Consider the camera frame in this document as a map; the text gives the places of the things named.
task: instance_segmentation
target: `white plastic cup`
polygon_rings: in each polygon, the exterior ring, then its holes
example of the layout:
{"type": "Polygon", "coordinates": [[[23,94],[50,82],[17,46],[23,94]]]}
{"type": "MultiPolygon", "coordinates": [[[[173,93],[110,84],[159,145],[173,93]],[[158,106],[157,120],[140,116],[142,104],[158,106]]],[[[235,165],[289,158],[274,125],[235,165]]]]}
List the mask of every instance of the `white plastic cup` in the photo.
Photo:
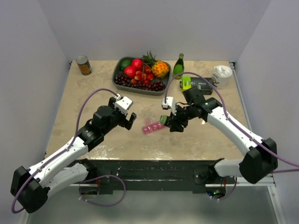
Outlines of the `white plastic cup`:
{"type": "Polygon", "coordinates": [[[216,89],[223,89],[228,85],[229,78],[233,75],[230,67],[225,65],[215,66],[212,74],[212,82],[216,89]]]}

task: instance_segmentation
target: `metal frame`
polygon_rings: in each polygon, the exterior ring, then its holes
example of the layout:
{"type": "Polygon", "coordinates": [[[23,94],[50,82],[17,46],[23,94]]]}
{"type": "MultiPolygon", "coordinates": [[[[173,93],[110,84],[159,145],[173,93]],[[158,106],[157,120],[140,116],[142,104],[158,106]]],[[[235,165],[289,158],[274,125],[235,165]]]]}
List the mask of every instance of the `metal frame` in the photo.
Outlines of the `metal frame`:
{"type": "MultiPolygon", "coordinates": [[[[234,63],[230,63],[230,67],[233,70],[233,75],[234,75],[234,78],[235,78],[235,84],[236,84],[236,87],[237,87],[237,90],[238,90],[239,100],[240,100],[242,108],[243,108],[243,112],[244,112],[244,116],[245,116],[245,119],[246,119],[247,127],[248,127],[249,130],[252,130],[251,124],[250,124],[250,121],[249,121],[249,117],[248,117],[248,114],[247,114],[246,106],[244,104],[243,96],[242,96],[242,93],[241,93],[241,89],[240,89],[240,86],[239,86],[238,78],[237,78],[237,75],[236,75],[234,63]]],[[[237,185],[240,186],[240,187],[241,186],[252,186],[252,187],[254,187],[254,186],[265,186],[265,187],[267,187],[278,223],[279,224],[285,224],[286,223],[283,208],[280,204],[280,201],[279,201],[279,198],[278,198],[278,195],[277,195],[276,185],[275,185],[275,180],[274,180],[273,175],[266,176],[265,178],[260,180],[259,183],[255,184],[255,185],[248,183],[244,178],[238,178],[237,185]]],[[[81,184],[80,186],[86,186],[86,187],[90,186],[90,187],[92,187],[92,186],[96,186],[96,184],[84,184],[84,185],[81,184]]],[[[207,184],[206,187],[218,187],[218,185],[217,184],[207,184]]],[[[19,216],[19,220],[18,220],[17,224],[26,224],[28,219],[29,219],[29,214],[26,211],[23,211],[19,216]]]]}

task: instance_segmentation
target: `wooden table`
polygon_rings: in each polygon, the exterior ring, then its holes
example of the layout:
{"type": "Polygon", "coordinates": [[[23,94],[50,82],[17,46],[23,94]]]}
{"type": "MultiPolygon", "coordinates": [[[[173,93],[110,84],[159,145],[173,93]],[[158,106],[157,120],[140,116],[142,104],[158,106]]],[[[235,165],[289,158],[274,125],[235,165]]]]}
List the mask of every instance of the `wooden table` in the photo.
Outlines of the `wooden table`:
{"type": "MultiPolygon", "coordinates": [[[[172,67],[175,61],[167,61],[172,67]]],[[[62,101],[56,117],[47,156],[62,147],[73,135],[79,109],[86,97],[95,89],[105,87],[127,96],[134,105],[130,114],[135,112],[137,119],[130,131],[117,127],[113,129],[102,144],[97,146],[82,158],[88,159],[124,159],[124,160],[216,160],[241,158],[236,146],[218,129],[203,120],[189,121],[183,133],[170,133],[168,128],[144,135],[141,127],[145,118],[152,122],[158,121],[162,114],[170,114],[161,108],[163,96],[154,97],[120,91],[111,82],[113,70],[117,61],[90,61],[92,74],[81,75],[77,64],[73,61],[65,86],[62,101]]],[[[214,66],[227,65],[228,62],[215,61],[185,61],[185,71],[196,72],[203,77],[210,77],[214,66]]],[[[228,86],[220,90],[227,110],[246,126],[244,112],[239,99],[235,80],[232,77],[228,86]]],[[[174,80],[170,86],[169,96],[176,101],[184,97],[179,87],[179,80],[174,80]]],[[[112,94],[101,91],[94,95],[86,104],[81,117],[80,126],[92,118],[93,113],[101,105],[107,105],[112,94]]]]}

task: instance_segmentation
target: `white wall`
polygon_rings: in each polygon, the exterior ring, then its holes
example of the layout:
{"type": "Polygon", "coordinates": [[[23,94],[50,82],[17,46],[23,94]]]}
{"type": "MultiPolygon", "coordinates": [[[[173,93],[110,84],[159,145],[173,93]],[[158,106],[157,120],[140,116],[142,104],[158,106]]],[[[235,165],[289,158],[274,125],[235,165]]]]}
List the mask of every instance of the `white wall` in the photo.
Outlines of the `white wall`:
{"type": "Polygon", "coordinates": [[[270,0],[38,0],[69,59],[235,61],[270,0]]]}
{"type": "Polygon", "coordinates": [[[44,156],[68,63],[36,0],[0,2],[0,223],[16,223],[10,184],[44,156]]]}
{"type": "MultiPolygon", "coordinates": [[[[299,164],[299,1],[272,0],[237,61],[252,128],[272,137],[278,154],[299,164]]],[[[290,168],[280,162],[279,169],[290,168]]],[[[298,223],[299,173],[275,180],[288,223],[298,223]]]]}

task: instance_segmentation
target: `orange pineapple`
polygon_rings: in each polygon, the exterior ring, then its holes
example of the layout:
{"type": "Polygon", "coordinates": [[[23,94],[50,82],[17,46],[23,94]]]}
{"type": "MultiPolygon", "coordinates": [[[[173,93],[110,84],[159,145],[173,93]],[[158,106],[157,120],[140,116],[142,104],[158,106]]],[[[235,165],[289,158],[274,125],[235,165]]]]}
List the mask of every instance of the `orange pineapple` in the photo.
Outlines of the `orange pineapple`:
{"type": "Polygon", "coordinates": [[[147,56],[143,55],[144,63],[151,67],[154,75],[157,78],[164,78],[169,72],[169,67],[165,62],[156,60],[156,56],[153,56],[151,52],[147,52],[147,56]]]}

